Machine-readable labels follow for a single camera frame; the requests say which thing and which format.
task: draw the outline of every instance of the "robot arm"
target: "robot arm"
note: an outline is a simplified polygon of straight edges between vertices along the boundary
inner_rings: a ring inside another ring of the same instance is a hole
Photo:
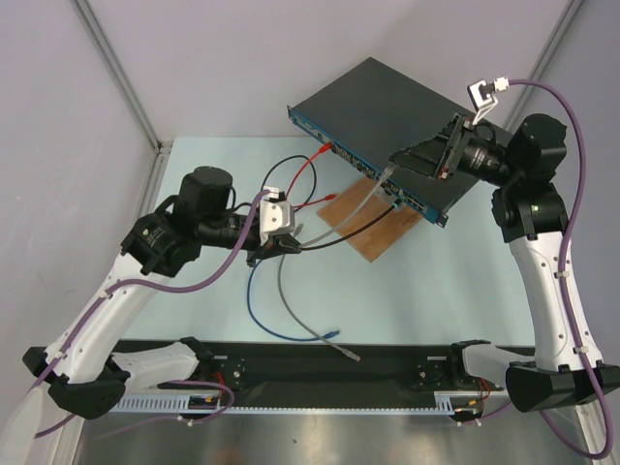
[[[472,84],[468,92],[478,112],[474,118],[457,114],[434,139],[399,150],[390,160],[437,182],[462,171],[498,186],[492,212],[525,285],[536,352],[534,357],[523,357],[486,341],[454,344],[462,374],[505,387],[521,412],[591,402],[596,395],[580,354],[587,354],[605,393],[620,386],[620,368],[604,364],[590,333],[574,281],[570,245],[565,269],[559,270],[569,218],[551,179],[566,155],[566,127],[548,115],[533,114],[506,146],[499,144],[492,127],[480,120],[497,105],[495,93],[506,88],[506,78]],[[479,135],[480,126],[491,130],[490,139]],[[566,280],[572,312],[565,307],[560,278]],[[581,335],[579,347],[573,326]]]
[[[201,167],[187,174],[177,196],[137,220],[104,283],[67,331],[44,350],[28,350],[24,363],[35,376],[49,372],[48,393],[60,408],[95,419],[132,390],[185,380],[197,370],[209,375],[213,354],[194,338],[136,354],[111,351],[157,290],[203,246],[232,249],[246,229],[241,249],[248,251],[249,265],[300,252],[290,236],[294,210],[283,194],[267,188],[258,215],[246,227],[247,217],[227,208],[232,187],[233,178],[223,170]]]

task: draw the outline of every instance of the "white bracket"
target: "white bracket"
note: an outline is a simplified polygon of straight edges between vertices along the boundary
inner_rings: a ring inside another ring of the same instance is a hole
[[[476,116],[472,121],[474,126],[480,123],[499,104],[495,94],[507,90],[509,86],[507,77],[498,77],[492,84],[482,79],[467,86],[467,93],[476,109]]]

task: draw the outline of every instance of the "red cable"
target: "red cable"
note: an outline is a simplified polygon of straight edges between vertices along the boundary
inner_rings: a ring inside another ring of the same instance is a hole
[[[291,181],[291,185],[289,186],[289,190],[287,191],[287,197],[291,194],[291,189],[293,189],[293,186],[295,185],[295,182],[297,181],[297,178],[299,177],[301,172],[304,171],[306,167],[310,165],[310,163],[312,163],[319,155],[327,152],[330,148],[331,148],[331,142],[328,142],[325,145],[323,145],[317,153],[315,153],[308,160],[306,160],[306,162],[301,166],[297,174],[294,176],[293,181]]]
[[[306,203],[302,203],[301,205],[295,205],[294,208],[302,208],[303,206],[309,206],[309,205],[314,205],[316,203],[331,201],[335,199],[337,196],[338,194],[329,194],[328,196],[323,197],[322,199],[318,199],[317,201],[307,201]]]

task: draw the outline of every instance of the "black network switch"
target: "black network switch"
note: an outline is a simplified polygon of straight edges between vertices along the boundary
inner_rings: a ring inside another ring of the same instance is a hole
[[[320,142],[331,142],[334,153],[373,180],[393,152],[435,137],[455,113],[472,114],[374,58],[289,108],[296,126]],[[511,135],[495,130],[498,141],[508,143]],[[474,184],[476,179],[462,172],[439,181],[397,170],[384,187],[443,227],[448,210]]]

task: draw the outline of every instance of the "metal plate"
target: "metal plate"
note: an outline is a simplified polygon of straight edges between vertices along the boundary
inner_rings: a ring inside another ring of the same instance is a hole
[[[493,402],[488,403],[492,410]],[[574,411],[563,415],[556,421],[580,442]],[[87,422],[74,464],[588,463],[557,441],[539,415],[515,410],[483,420],[481,427],[457,427],[441,417],[224,415],[191,428],[157,421],[96,438],[144,418],[110,414]]]

